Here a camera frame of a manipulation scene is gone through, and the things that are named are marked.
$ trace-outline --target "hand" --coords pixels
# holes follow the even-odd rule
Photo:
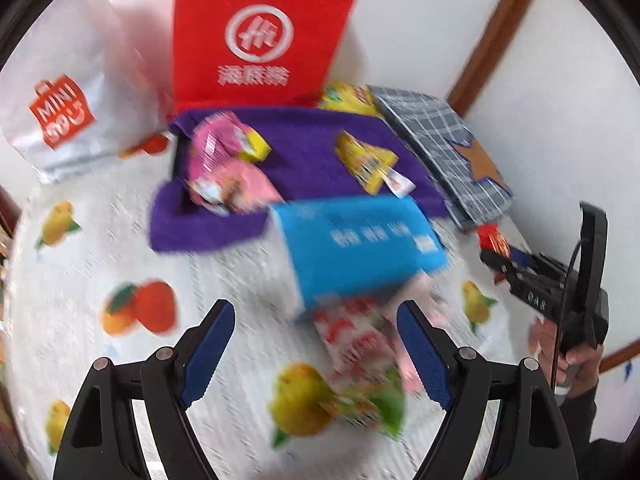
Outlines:
[[[554,346],[556,343],[556,330],[558,327],[548,319],[534,320],[529,329],[529,349],[536,349],[540,368],[547,380],[551,377],[551,365],[554,358]],[[575,376],[574,383],[567,397],[578,397],[588,392],[598,384],[598,368],[602,361],[602,345],[596,349],[583,343],[569,350],[566,355],[558,356],[558,371],[556,383],[562,384],[566,380],[564,371],[569,365],[580,365],[580,370]]]

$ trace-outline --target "snack wrapper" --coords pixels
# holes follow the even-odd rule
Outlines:
[[[511,258],[511,246],[507,238],[498,230],[498,224],[484,224],[478,226],[477,231],[481,249],[488,249],[494,253],[501,254],[505,258]],[[494,284],[497,285],[506,279],[503,272],[496,272]]]
[[[191,141],[187,168],[191,199],[221,216],[282,202],[267,176],[247,161],[261,160],[269,150],[264,139],[232,112],[204,119]]]
[[[381,117],[369,89],[348,83],[332,83],[325,88],[318,108]]]
[[[391,150],[360,142],[344,130],[338,135],[335,153],[370,195],[378,194],[386,174],[398,161]]]
[[[268,177],[253,164],[230,158],[206,178],[190,183],[191,198],[220,216],[251,213],[282,202],[282,197]]]
[[[324,409],[357,426],[399,436],[404,391],[391,323],[370,298],[349,300],[337,310],[316,310],[312,317],[335,368],[329,384],[336,396]]]
[[[415,184],[396,170],[389,170],[383,177],[385,184],[398,198],[404,198],[415,189]]]

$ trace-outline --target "haidilao logo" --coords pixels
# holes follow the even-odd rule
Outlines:
[[[239,10],[226,24],[226,46],[240,59],[268,63],[282,56],[293,42],[293,23],[280,9],[252,5]]]

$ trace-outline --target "gray checkered cloth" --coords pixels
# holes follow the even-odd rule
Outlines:
[[[454,149],[452,143],[469,147],[474,136],[446,101],[407,90],[369,89],[380,113],[431,171],[459,228],[492,222],[507,211],[511,191],[490,178],[475,181],[469,161]]]

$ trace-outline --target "yellow snack package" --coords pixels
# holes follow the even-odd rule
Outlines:
[[[322,94],[318,108],[381,117],[369,90],[347,83],[329,85]]]
[[[335,154],[370,195],[378,194],[384,177],[398,161],[391,150],[360,142],[344,130],[338,135]]]
[[[253,128],[246,131],[246,140],[249,146],[238,154],[238,158],[255,164],[256,162],[262,162],[271,153],[271,146]]]

